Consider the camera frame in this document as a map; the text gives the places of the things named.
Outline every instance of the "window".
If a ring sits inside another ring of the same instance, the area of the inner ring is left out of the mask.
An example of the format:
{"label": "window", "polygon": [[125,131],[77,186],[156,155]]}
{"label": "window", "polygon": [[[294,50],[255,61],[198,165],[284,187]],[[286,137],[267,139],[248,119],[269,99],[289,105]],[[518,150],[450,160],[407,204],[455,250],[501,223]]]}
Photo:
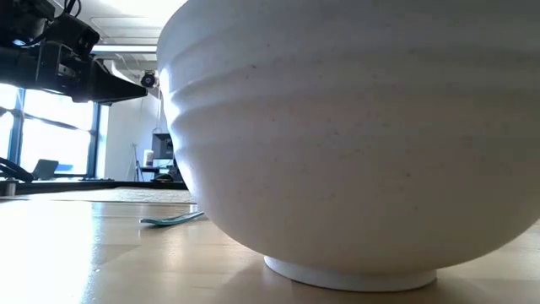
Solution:
{"label": "window", "polygon": [[94,176],[99,107],[70,97],[0,84],[0,157],[32,172],[57,160],[57,176]]}

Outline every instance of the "desk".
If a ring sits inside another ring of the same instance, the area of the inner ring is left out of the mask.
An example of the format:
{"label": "desk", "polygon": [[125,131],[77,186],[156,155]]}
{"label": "desk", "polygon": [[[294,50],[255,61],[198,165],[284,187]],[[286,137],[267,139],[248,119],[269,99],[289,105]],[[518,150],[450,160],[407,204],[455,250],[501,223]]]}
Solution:
{"label": "desk", "polygon": [[138,223],[196,208],[0,203],[0,303],[540,303],[540,225],[486,257],[441,270],[423,289],[360,294],[287,280],[206,218],[164,229]]}

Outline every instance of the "ceramic bowl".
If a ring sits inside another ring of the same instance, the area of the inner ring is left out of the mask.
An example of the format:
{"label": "ceramic bowl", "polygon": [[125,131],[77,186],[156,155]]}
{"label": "ceramic bowl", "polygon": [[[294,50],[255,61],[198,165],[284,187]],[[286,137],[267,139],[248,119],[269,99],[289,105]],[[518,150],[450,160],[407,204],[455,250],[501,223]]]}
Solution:
{"label": "ceramic bowl", "polygon": [[540,215],[538,8],[191,0],[158,45],[181,173],[291,279],[428,284]]}

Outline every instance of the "white wall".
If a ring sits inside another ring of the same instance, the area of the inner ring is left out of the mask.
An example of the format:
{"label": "white wall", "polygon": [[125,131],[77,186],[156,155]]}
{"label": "white wall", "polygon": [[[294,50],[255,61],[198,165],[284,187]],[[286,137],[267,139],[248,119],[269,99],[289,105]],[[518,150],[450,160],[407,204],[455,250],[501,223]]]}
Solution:
{"label": "white wall", "polygon": [[[118,77],[127,79],[114,64],[110,70]],[[143,152],[152,149],[153,131],[168,133],[163,106],[153,95],[135,100],[121,101],[111,107],[102,107],[100,140],[96,176],[117,181],[132,181],[135,172],[133,145],[136,144],[137,159],[143,164]],[[144,174],[144,180],[152,178]]]}

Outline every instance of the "window frame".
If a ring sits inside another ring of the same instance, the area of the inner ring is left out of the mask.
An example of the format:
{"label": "window frame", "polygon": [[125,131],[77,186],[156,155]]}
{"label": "window frame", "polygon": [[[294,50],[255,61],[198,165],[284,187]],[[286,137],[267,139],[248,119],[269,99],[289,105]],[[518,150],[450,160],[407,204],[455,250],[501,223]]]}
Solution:
{"label": "window frame", "polygon": [[[26,98],[26,90],[18,89],[17,100],[15,102],[15,108],[13,110],[7,110],[13,115],[13,127],[11,130],[11,136],[9,141],[8,149],[8,160],[11,160],[17,165],[20,165],[20,156],[21,149],[23,144],[23,126],[24,119],[35,119],[43,123],[66,128],[70,130],[81,130],[75,126],[64,122],[57,122],[50,119],[36,117],[27,113],[24,113],[24,100]],[[54,177],[86,177],[93,178],[95,177],[95,165],[97,159],[97,150],[98,150],[98,139],[100,136],[100,114],[101,106],[94,103],[94,113],[92,117],[92,128],[90,130],[84,130],[90,134],[90,144],[88,150],[88,161],[86,166],[86,173],[84,174],[66,174],[66,173],[55,173]]]}

